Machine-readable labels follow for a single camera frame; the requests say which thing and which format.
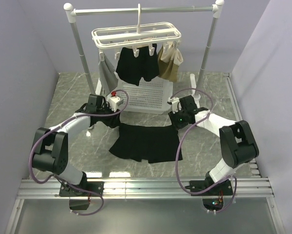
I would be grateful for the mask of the black underwear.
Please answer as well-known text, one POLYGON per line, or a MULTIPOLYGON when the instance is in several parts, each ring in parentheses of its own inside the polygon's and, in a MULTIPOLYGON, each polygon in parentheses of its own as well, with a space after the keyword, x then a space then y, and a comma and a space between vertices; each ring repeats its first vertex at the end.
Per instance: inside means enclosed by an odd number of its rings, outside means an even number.
POLYGON ((121 159, 152 163, 172 162, 180 140, 173 126, 145 127, 121 123, 119 137, 109 152, 121 159))
POLYGON ((139 48, 139 55, 135 57, 133 49, 122 48, 117 64, 116 73, 126 83, 139 86, 141 78, 150 82, 158 76, 159 66, 157 61, 157 44, 154 47, 154 54, 149 55, 149 47, 139 48))

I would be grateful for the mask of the white clip hanger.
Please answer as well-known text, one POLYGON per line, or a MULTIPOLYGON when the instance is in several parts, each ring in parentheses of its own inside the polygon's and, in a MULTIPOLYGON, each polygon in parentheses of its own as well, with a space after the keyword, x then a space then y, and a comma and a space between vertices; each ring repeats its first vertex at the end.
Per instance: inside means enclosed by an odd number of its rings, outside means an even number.
POLYGON ((120 49, 130 47, 134 57, 139 56, 138 47, 148 46, 150 56, 154 55, 155 43, 166 43, 181 39, 181 32, 169 22, 141 24, 142 8, 138 5, 138 22, 133 26, 97 28, 91 32, 92 40, 99 49, 99 59, 104 61, 104 50, 114 49, 115 59, 120 58, 120 49))

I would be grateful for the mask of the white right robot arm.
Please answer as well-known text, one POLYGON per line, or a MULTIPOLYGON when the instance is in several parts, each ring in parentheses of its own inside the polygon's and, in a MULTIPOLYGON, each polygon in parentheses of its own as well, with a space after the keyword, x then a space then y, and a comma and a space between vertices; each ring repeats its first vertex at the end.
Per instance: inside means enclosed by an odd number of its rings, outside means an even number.
POLYGON ((222 183, 228 180, 237 169, 259 156, 259 149, 250 125, 245 120, 234 121, 214 114, 210 109, 198 107, 193 96, 172 97, 168 100, 172 111, 169 117, 172 125, 182 129, 187 125, 200 127, 215 134, 220 139, 221 159, 207 172, 204 186, 196 192, 217 194, 222 183))

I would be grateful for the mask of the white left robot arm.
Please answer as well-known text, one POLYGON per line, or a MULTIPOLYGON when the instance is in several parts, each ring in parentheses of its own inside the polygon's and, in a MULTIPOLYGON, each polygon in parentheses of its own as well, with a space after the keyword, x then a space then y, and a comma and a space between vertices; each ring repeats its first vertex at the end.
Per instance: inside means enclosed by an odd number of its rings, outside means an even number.
POLYGON ((69 163, 68 145, 70 140, 87 128, 102 122, 109 128, 120 125, 120 106, 124 100, 112 92, 105 98, 90 94, 87 103, 83 104, 64 122, 51 128, 39 128, 34 136, 28 167, 31 178, 39 184, 34 169, 49 172, 51 176, 70 187, 77 196, 83 196, 89 190, 86 173, 69 163))

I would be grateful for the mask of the hanging grey underwear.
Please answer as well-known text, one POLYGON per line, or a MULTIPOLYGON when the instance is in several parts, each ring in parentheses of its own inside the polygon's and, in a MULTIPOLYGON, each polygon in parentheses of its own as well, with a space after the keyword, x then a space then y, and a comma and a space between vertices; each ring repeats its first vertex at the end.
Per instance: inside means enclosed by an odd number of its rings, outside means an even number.
POLYGON ((104 59, 99 60, 98 68, 100 74, 100 81, 102 88, 108 95, 114 91, 118 86, 118 79, 115 74, 115 69, 113 64, 109 61, 108 57, 102 53, 104 59))

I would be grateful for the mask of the hanging black underwear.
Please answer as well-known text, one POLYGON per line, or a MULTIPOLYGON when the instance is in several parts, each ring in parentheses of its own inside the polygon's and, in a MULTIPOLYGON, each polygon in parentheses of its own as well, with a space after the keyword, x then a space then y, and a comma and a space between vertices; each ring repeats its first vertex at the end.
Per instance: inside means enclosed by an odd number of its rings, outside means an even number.
POLYGON ((157 61, 157 44, 154 47, 154 54, 149 55, 149 47, 139 48, 139 55, 135 57, 133 49, 122 48, 117 64, 116 73, 126 83, 139 86, 141 78, 150 82, 158 76, 159 66, 157 61))

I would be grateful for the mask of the hanging beige underwear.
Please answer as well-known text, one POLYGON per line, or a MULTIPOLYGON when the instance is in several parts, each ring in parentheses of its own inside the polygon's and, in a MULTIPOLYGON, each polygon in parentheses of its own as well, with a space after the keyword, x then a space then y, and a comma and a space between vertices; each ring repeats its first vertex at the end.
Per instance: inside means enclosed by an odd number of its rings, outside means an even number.
POLYGON ((178 69, 184 62, 183 56, 174 42, 168 42, 168 48, 163 45, 157 55, 159 66, 158 77, 168 80, 170 82, 178 81, 178 69))

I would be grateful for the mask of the white perforated plastic basket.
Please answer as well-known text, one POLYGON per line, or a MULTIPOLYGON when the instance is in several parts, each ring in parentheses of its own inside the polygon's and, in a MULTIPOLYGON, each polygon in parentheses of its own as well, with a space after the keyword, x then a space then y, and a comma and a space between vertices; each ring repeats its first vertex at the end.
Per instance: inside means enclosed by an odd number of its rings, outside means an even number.
POLYGON ((124 102, 128 101, 125 111, 161 115, 170 109, 167 102, 173 83, 158 77, 150 82, 141 79, 138 86, 119 80, 115 91, 124 102))

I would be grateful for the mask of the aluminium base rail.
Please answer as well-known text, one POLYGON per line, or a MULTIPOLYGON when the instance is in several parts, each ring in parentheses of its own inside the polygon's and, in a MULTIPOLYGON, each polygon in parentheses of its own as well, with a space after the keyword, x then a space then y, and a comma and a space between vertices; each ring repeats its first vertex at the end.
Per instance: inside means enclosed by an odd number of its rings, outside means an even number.
MULTIPOLYGON (((91 178, 89 181, 104 183, 104 199, 182 199, 192 198, 183 191, 175 178, 91 178)), ((16 196, 17 199, 61 199, 61 184, 51 179, 38 184, 25 179, 16 196)), ((237 198, 274 197, 268 178, 238 178, 237 198)))

